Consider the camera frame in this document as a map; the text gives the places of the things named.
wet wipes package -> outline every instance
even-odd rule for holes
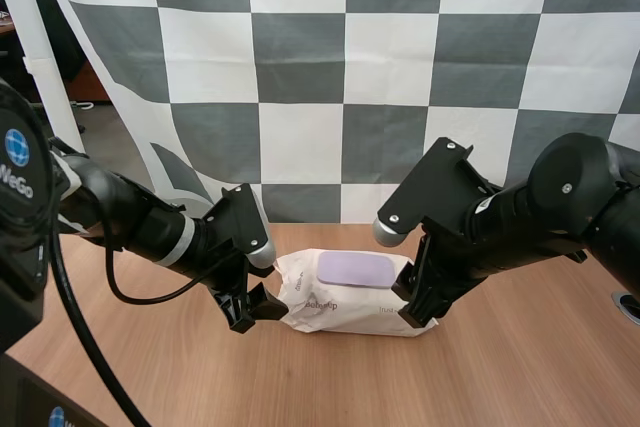
[[[278,259],[278,298],[289,307],[282,322],[301,332],[329,330],[415,337],[399,315],[405,305],[391,286],[409,259],[401,255],[307,249]]]

